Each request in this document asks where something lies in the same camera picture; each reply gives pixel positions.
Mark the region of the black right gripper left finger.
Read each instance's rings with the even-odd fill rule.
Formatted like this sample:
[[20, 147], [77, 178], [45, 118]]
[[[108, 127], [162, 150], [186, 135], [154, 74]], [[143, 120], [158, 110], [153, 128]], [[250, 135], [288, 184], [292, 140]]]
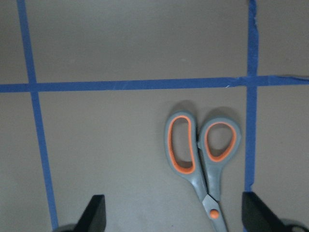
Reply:
[[105, 196], [93, 195], [78, 223], [75, 232], [104, 232], [106, 228]]

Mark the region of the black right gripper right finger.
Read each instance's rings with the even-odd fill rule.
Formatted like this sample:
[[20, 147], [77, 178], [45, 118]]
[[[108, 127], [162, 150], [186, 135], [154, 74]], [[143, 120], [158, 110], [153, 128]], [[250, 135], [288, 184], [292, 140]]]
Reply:
[[247, 232], [282, 231], [282, 222], [254, 192], [242, 193], [241, 219]]

